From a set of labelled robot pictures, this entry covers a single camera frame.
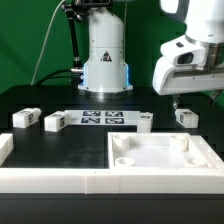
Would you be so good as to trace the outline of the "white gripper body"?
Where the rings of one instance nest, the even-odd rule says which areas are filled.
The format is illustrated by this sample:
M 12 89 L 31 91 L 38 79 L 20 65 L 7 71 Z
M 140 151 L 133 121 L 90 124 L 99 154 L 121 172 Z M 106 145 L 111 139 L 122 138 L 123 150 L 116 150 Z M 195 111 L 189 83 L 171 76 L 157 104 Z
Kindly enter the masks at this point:
M 223 90 L 224 69 L 194 70 L 192 66 L 174 66 L 161 57 L 155 66 L 152 84 L 159 95 Z

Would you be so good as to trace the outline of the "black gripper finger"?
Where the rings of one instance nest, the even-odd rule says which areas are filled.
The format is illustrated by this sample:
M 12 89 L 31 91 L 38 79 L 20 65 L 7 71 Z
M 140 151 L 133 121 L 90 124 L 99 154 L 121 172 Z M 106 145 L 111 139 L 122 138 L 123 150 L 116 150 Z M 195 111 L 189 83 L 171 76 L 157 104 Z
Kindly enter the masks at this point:
M 177 95 L 173 95 L 172 97 L 173 97 L 173 108 L 176 110 L 179 108 L 179 105 L 180 105 L 180 100 L 179 100 L 180 95 L 177 94 Z
M 214 104 L 216 99 L 224 92 L 224 89 L 220 89 L 220 90 L 213 90 L 209 97 L 210 97 L 210 103 Z

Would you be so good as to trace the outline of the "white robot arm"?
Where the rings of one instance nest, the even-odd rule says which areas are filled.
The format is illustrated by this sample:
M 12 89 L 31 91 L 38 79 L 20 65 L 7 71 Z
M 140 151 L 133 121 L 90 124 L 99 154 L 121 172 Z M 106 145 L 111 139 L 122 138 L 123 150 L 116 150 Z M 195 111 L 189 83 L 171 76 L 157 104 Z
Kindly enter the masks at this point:
M 159 0 L 163 13 L 186 25 L 185 34 L 161 45 L 153 88 L 160 95 L 224 91 L 224 0 Z M 90 55 L 80 88 L 104 95 L 129 87 L 122 64 L 123 27 L 108 12 L 113 0 L 74 0 L 89 14 Z

